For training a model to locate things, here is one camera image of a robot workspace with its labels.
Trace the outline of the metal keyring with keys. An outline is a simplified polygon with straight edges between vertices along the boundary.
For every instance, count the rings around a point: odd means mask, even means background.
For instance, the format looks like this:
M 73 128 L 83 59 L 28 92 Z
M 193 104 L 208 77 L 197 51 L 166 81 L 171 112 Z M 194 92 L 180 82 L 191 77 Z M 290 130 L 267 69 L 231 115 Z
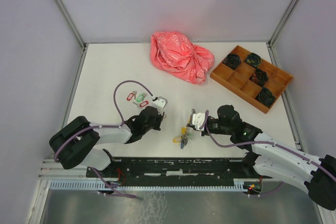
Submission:
M 179 144 L 180 148 L 183 149 L 187 144 L 189 139 L 191 139 L 192 134 L 190 132 L 190 128 L 188 127 L 188 125 L 190 124 L 191 120 L 192 120 L 192 115 L 195 114 L 195 109 L 191 110 L 191 116 L 189 117 L 187 124 L 181 128 L 181 135 L 178 137 L 175 137 L 172 142 L 175 144 Z

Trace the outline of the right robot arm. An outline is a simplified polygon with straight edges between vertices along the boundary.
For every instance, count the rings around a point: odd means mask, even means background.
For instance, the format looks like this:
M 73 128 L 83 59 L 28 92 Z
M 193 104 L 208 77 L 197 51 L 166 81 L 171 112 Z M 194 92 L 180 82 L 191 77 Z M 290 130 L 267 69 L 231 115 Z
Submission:
M 222 105 L 217 117 L 206 112 L 200 130 L 205 135 L 228 135 L 228 147 L 240 147 L 251 157 L 242 162 L 246 177 L 259 174 L 294 186 L 319 206 L 335 210 L 335 157 L 319 157 L 281 143 L 261 129 L 244 122 L 234 107 Z

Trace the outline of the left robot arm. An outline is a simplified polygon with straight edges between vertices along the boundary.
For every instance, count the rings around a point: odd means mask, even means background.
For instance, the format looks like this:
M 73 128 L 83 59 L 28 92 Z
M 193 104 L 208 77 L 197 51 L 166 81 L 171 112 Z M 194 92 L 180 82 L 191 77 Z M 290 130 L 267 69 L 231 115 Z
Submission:
M 148 131 L 160 130 L 164 112 L 147 106 L 139 115 L 130 117 L 122 126 L 101 125 L 79 116 L 49 140 L 54 160 L 64 169 L 79 165 L 93 167 L 103 176 L 110 177 L 116 171 L 111 155 L 99 150 L 101 144 L 131 144 L 139 141 Z

